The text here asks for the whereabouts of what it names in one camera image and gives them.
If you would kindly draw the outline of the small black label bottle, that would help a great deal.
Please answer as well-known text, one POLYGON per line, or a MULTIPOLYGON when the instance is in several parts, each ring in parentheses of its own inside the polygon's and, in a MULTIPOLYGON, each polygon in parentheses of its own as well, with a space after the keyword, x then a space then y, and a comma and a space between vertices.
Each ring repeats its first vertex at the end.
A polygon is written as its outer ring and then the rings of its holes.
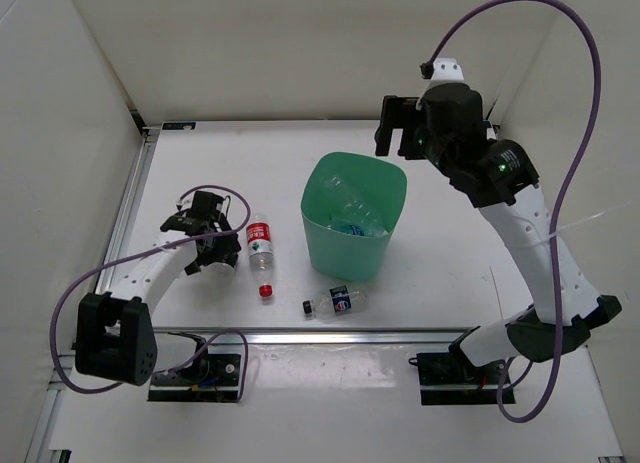
POLYGON ((235 267, 224 262, 214 262, 203 268, 203 278, 216 287, 229 286, 235 277, 235 267))

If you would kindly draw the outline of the clear unlabelled plastic bottle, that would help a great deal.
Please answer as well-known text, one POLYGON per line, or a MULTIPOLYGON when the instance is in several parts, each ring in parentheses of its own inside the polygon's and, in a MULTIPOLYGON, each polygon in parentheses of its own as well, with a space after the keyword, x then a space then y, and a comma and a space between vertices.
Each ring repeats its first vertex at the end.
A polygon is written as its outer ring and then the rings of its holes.
POLYGON ((387 234, 380 213, 342 175, 323 174, 321 188, 322 196, 328 205, 328 209, 322 213, 323 226, 330 229, 330 221, 341 219, 365 227, 370 234, 368 238, 387 234))

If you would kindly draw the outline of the blue label water bottle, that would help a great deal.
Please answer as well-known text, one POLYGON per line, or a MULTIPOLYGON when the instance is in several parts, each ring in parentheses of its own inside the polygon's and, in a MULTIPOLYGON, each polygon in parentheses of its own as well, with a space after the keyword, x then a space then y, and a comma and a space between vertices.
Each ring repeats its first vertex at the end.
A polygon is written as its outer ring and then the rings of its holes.
POLYGON ((329 222, 329 228, 343 234, 352 236, 369 237, 370 234, 365 227, 357 223, 337 219, 329 222))

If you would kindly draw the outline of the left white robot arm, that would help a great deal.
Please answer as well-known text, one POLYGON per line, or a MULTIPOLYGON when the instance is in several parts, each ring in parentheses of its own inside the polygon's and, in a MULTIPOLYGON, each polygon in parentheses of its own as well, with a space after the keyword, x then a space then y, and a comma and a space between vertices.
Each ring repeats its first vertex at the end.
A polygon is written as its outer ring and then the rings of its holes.
POLYGON ((134 266, 101 294, 79 305, 75 368, 84 375, 140 386, 156 365, 152 314, 181 275, 207 270, 230 282, 241 245, 223 209, 216 185, 201 185, 182 197, 160 226, 152 247, 130 260, 134 266))

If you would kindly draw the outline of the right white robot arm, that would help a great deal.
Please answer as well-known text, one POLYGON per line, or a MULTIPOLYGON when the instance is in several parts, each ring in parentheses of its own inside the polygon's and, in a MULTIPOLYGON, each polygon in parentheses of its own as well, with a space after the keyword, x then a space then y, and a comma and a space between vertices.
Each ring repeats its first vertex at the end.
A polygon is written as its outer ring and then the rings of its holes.
POLYGON ((618 298, 600 294, 566 244, 552 238, 537 171, 521 145, 489 136, 477 91, 445 83, 421 98, 387 95, 376 155, 388 155, 396 129, 402 132, 399 155, 431 162, 469 198, 501 238, 532 297, 526 310, 473 328, 450 345, 455 379, 470 383, 497 360, 523 356, 541 363, 572 352, 621 312, 618 298))

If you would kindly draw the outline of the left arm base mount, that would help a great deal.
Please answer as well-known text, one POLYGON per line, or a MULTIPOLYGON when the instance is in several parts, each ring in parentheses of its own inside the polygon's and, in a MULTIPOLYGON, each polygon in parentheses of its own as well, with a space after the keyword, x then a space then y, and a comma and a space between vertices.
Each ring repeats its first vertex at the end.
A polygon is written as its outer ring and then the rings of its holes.
POLYGON ((147 392, 149 402, 236 403, 244 363, 239 353, 211 350, 177 372, 155 374, 147 392))

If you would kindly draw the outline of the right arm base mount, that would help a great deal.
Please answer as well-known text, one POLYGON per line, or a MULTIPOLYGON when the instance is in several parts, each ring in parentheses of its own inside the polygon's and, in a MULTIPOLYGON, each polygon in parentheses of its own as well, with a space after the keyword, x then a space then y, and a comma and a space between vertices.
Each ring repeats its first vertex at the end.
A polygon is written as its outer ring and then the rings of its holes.
POLYGON ((407 362, 417 370, 422 406, 481 406, 497 404, 505 361, 465 369, 449 353, 417 353, 407 362))

